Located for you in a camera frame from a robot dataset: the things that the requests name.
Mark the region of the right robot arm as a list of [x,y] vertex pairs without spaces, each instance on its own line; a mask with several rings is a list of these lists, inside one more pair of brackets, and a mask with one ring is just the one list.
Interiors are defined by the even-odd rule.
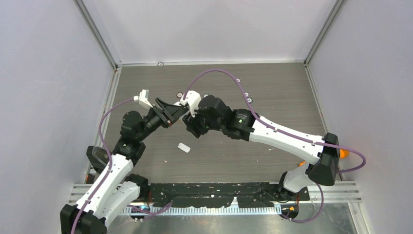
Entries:
[[196,138],[215,130],[231,139],[266,144],[303,159],[303,165],[284,172],[280,178],[276,194],[283,200],[291,200],[302,188],[312,183],[323,186],[335,184],[340,154],[336,148],[336,135],[307,135],[271,122],[247,109],[231,110],[213,95],[201,98],[192,93],[182,98],[177,105],[188,110],[183,122]]

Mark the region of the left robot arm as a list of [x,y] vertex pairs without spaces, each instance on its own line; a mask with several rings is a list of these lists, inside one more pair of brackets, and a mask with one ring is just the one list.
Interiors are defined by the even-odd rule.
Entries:
[[137,111],[123,116],[121,137],[107,150],[108,163],[91,188],[74,205],[60,211],[63,234],[105,234],[113,221],[134,200],[149,197],[148,180],[131,174],[146,146],[144,139],[159,127],[168,128],[190,110],[189,104],[168,104],[156,98],[142,117]]

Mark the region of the white battery cover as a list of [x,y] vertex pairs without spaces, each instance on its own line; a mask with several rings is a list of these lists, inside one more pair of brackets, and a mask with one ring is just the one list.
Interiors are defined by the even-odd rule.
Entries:
[[189,146],[187,146],[187,145],[185,145],[181,142],[177,145],[177,147],[178,147],[178,149],[182,150],[185,153],[189,153],[190,150],[191,150],[191,148]]

